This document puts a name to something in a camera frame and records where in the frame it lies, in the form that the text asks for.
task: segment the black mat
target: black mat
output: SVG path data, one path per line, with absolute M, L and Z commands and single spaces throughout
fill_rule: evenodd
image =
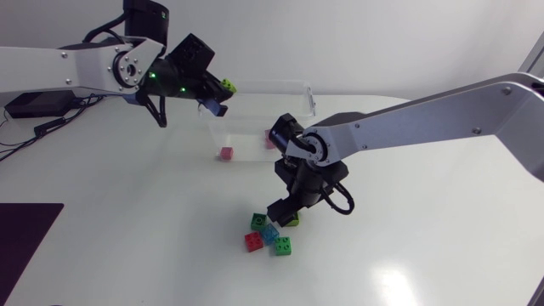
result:
M 4 305 L 64 204 L 0 203 L 0 305 Z

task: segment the black power supply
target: black power supply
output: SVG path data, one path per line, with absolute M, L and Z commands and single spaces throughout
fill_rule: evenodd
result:
M 76 96 L 71 90 L 23 93 L 9 102 L 5 109 L 13 118 L 64 116 Z

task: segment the pink cube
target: pink cube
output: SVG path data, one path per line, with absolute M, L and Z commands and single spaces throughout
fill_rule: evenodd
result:
M 275 149 L 275 145 L 272 141 L 270 141 L 270 130 L 264 131 L 264 146 L 267 150 Z
M 221 151 L 219 152 L 219 157 L 221 157 L 221 159 L 224 161 L 230 161 L 234 154 L 235 154 L 235 151 L 231 147 L 223 147 L 221 148 Z

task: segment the red cube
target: red cube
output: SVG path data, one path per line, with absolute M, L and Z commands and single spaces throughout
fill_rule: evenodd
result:
M 263 240 L 261 239 L 261 235 L 258 232 L 247 234 L 245 235 L 245 237 L 246 237 L 247 250 L 249 252 L 253 252 L 255 250 L 263 248 L 264 246 Z
M 264 131 L 264 146 L 267 150 L 275 149 L 275 145 L 272 141 L 270 141 L 270 130 Z
M 232 156 L 235 154 L 235 150 L 231 147 L 223 147 L 221 148 L 221 151 L 219 152 L 219 157 L 221 157 L 224 161 L 230 161 L 232 159 Z

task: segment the white wall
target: white wall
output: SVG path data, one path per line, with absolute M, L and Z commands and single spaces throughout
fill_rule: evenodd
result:
M 169 48 L 194 32 L 218 77 L 307 79 L 318 94 L 416 98 L 513 72 L 544 31 L 540 0 L 160 2 Z M 122 0 L 1 0 L 0 45 L 78 43 L 121 12 Z

